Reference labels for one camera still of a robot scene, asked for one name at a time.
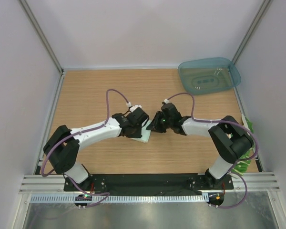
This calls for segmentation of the light mint green towel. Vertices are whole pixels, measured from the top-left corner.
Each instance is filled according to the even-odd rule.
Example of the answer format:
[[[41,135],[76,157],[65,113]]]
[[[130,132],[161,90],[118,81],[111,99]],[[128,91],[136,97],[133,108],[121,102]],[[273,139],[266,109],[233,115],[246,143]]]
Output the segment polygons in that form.
[[[150,123],[151,123],[151,121],[148,121],[147,124],[144,127],[142,127],[141,138],[132,138],[132,140],[142,142],[142,143],[147,143],[149,138],[150,138],[150,134],[151,134],[151,130],[147,130],[147,126]]]

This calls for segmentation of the teal transparent plastic basin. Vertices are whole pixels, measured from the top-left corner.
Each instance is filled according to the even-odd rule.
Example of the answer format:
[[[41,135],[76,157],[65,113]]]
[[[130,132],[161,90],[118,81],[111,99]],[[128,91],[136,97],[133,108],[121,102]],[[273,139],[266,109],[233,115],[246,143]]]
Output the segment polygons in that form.
[[[183,62],[178,74],[184,89],[193,95],[226,91],[241,83],[236,66],[223,57]]]

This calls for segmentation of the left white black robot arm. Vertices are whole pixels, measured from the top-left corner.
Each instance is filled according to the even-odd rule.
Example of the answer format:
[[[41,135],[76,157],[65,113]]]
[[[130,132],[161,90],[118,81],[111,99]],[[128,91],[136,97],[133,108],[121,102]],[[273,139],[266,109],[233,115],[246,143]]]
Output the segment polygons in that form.
[[[56,174],[66,174],[75,181],[75,186],[81,191],[91,187],[91,178],[83,165],[77,162],[78,152],[97,142],[125,136],[140,138],[142,126],[147,118],[136,118],[115,114],[108,120],[81,128],[69,129],[66,125],[59,126],[43,147],[47,161]]]

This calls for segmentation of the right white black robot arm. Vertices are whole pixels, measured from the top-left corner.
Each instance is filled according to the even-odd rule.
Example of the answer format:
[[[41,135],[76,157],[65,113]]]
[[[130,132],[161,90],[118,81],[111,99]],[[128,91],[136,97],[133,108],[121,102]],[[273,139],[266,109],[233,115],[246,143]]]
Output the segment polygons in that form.
[[[158,133],[171,129],[179,135],[211,138],[219,153],[219,157],[204,176],[206,185],[211,189],[218,188],[228,171],[254,146],[247,130],[229,115],[219,120],[203,120],[190,116],[168,116],[158,111],[146,129]]]

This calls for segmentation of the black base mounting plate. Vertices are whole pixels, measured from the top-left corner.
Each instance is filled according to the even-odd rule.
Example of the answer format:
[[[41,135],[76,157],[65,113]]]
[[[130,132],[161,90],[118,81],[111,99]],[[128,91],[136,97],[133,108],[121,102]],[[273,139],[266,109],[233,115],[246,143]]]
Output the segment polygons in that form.
[[[113,192],[126,188],[148,191],[160,187],[171,187],[173,189],[185,188],[188,190],[225,190],[234,189],[232,177],[225,175],[219,182],[211,183],[203,173],[185,174],[90,174],[81,183],[73,183],[69,177],[65,177],[64,190],[76,190],[76,186],[84,191]]]

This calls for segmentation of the aluminium front rail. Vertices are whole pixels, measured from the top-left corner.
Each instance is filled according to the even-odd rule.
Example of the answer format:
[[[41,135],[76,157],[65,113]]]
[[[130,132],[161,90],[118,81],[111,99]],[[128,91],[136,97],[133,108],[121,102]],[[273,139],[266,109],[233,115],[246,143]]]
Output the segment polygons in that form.
[[[245,173],[248,191],[280,191],[279,184],[272,172]],[[62,175],[25,175],[20,186],[20,194],[61,193],[64,186]]]

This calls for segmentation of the right aluminium frame post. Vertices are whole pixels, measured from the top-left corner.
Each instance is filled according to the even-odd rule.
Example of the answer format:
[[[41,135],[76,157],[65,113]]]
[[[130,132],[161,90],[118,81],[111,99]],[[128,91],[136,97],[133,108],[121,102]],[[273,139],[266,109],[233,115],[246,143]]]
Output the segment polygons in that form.
[[[232,58],[232,63],[234,65],[236,65],[236,63],[238,62],[239,58],[241,57],[243,51],[245,50],[246,46],[248,45],[248,43],[250,42],[251,38],[253,37],[255,31],[257,30],[260,22],[262,21],[262,19],[264,18],[264,16],[266,15],[269,7],[272,4],[272,0],[263,0],[257,13],[255,14],[252,22],[250,23],[249,28],[247,29],[240,45],[238,46],[233,58]]]

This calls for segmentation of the aluminium frame post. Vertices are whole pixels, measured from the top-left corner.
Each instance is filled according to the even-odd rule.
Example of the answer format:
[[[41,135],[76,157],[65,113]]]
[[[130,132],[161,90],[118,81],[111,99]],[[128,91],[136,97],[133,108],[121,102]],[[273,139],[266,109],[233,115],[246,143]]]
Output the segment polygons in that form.
[[[241,57],[243,51],[245,50],[246,46],[248,45],[248,43],[250,42],[251,38],[253,37],[255,31],[257,30],[260,22],[262,21],[262,19],[264,18],[264,16],[266,15],[269,7],[272,4],[272,0],[263,0],[257,13],[255,14],[252,22],[250,23],[249,28],[247,29],[240,45],[238,46],[233,58],[232,58],[232,63],[234,65],[236,65],[236,63],[238,62],[239,58]]]
[[[29,4],[27,3],[26,0],[19,0],[18,3],[21,5],[24,13],[26,14],[29,22],[31,23],[32,27],[34,28],[38,38],[40,39],[43,47],[47,51],[47,53],[48,53],[49,57],[51,58],[53,64],[57,68],[60,75],[62,75],[64,73],[64,69],[62,68],[58,58],[56,57],[48,39],[46,38],[41,26],[38,23],[38,20],[36,19],[33,11],[31,10],[31,8],[29,6]]]

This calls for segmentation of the left aluminium frame post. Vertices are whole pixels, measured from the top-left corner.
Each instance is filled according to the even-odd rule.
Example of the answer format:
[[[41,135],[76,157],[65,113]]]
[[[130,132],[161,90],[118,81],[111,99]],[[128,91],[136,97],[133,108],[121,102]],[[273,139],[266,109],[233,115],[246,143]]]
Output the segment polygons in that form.
[[[43,47],[47,51],[47,53],[48,53],[49,57],[51,58],[53,64],[57,68],[60,75],[62,75],[64,73],[64,69],[62,68],[58,58],[56,57],[48,39],[46,38],[41,26],[38,23],[38,20],[36,19],[33,11],[31,10],[31,8],[29,6],[29,4],[27,3],[26,0],[19,0],[18,3],[21,5],[24,13],[26,14],[29,22],[31,23],[32,27],[34,28],[38,38],[40,39]]]

